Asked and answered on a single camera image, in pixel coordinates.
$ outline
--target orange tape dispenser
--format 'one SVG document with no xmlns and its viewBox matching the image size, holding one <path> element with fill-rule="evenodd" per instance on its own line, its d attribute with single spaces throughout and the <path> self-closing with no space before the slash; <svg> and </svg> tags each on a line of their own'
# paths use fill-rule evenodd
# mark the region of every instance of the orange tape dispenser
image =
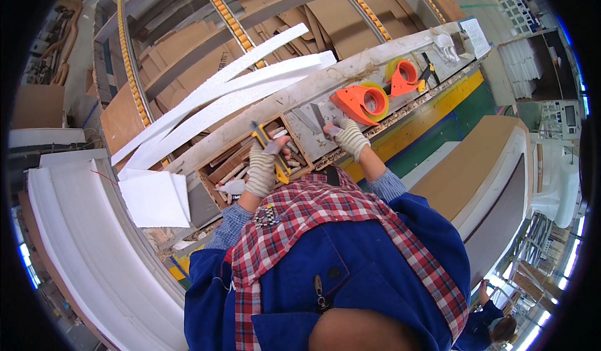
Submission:
<svg viewBox="0 0 601 351">
<path fill-rule="evenodd" d="M 388 96 L 373 82 L 363 82 L 348 88 L 336 90 L 330 100 L 352 120 L 366 126 L 376 126 L 388 113 Z M 375 103 L 373 111 L 366 102 Z"/>
<path fill-rule="evenodd" d="M 420 84 L 423 84 L 417 77 L 417 70 L 410 61 L 404 59 L 397 60 L 387 65 L 385 73 L 387 78 L 386 82 L 391 84 L 391 97 L 407 94 L 408 92 L 415 90 Z M 389 73 L 391 69 L 394 70 L 392 75 Z"/>
</svg>

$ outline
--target plaid shirt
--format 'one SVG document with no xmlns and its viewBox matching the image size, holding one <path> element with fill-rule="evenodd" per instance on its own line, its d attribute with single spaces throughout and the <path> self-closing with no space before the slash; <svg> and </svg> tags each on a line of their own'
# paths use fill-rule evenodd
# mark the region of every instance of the plaid shirt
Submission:
<svg viewBox="0 0 601 351">
<path fill-rule="evenodd" d="M 304 232 L 327 222 L 377 220 L 407 264 L 432 296 L 451 331 L 453 342 L 468 317 L 468 306 L 455 283 L 377 196 L 363 192 L 340 168 L 340 187 L 319 174 L 305 175 L 265 198 L 253 219 L 244 225 L 231 252 L 236 287 L 236 349 L 259 350 L 251 316 L 261 312 L 259 278 L 274 267 Z"/>
</svg>

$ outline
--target wooden box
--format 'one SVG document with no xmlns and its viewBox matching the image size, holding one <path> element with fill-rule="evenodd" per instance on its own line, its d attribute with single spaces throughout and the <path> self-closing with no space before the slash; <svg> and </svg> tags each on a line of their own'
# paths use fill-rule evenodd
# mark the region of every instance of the wooden box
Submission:
<svg viewBox="0 0 601 351">
<path fill-rule="evenodd" d="M 300 163 L 300 170 L 297 170 L 291 175 L 290 182 L 310 173 L 313 170 L 313 163 L 306 156 L 298 138 L 292 132 L 292 129 L 290 129 L 290 125 L 284 118 L 283 114 L 275 115 L 274 117 L 263 122 L 263 125 L 267 133 L 271 132 L 277 127 L 283 127 L 288 131 L 288 135 L 291 138 L 290 141 L 293 143 L 293 145 L 289 144 L 292 150 L 291 160 L 296 160 Z M 247 133 L 236 138 L 234 141 L 223 147 L 223 149 L 208 157 L 196 168 L 196 174 L 198 175 L 200 182 L 207 190 L 208 195 L 211 196 L 215 202 L 215 205 L 217 205 L 217 207 L 219 207 L 221 210 L 236 203 L 236 200 L 233 199 L 231 204 L 228 204 L 227 194 L 215 190 L 215 185 L 221 184 L 221 180 L 230 174 L 233 176 L 228 178 L 228 180 L 223 181 L 223 183 L 236 178 L 237 174 L 240 174 L 243 169 L 248 167 L 248 150 L 250 149 L 250 145 L 254 140 L 254 137 L 251 136 L 252 131 L 250 130 L 250 126 L 248 129 L 249 130 Z M 275 188 L 282 185 L 283 183 L 278 182 Z"/>
</svg>

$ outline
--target striped glove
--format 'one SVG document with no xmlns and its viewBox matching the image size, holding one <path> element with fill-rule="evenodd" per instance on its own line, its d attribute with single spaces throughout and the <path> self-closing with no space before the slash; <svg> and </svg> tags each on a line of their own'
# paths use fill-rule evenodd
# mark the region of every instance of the striped glove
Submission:
<svg viewBox="0 0 601 351">
<path fill-rule="evenodd" d="M 336 144 L 345 152 L 352 155 L 357 163 L 359 163 L 359 156 L 361 155 L 363 146 L 372 146 L 370 140 L 365 138 L 359 127 L 357 127 L 357 123 L 351 119 L 343 119 L 340 127 L 336 125 L 325 126 L 324 130 L 327 130 L 327 134 L 334 138 Z"/>
<path fill-rule="evenodd" d="M 261 148 L 258 141 L 251 146 L 249 154 L 250 168 L 248 169 L 248 182 L 246 190 L 260 198 L 269 196 L 275 186 L 275 157 L 282 149 L 283 144 L 271 140 Z"/>
</svg>

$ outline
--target button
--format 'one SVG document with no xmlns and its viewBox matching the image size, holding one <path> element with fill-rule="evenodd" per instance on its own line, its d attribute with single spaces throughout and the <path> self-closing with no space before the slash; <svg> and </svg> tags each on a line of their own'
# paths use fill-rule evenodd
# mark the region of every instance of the button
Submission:
<svg viewBox="0 0 601 351">
<path fill-rule="evenodd" d="M 337 266 L 330 267 L 327 271 L 327 276 L 330 278 L 338 278 L 338 275 L 340 275 L 340 268 Z"/>
</svg>

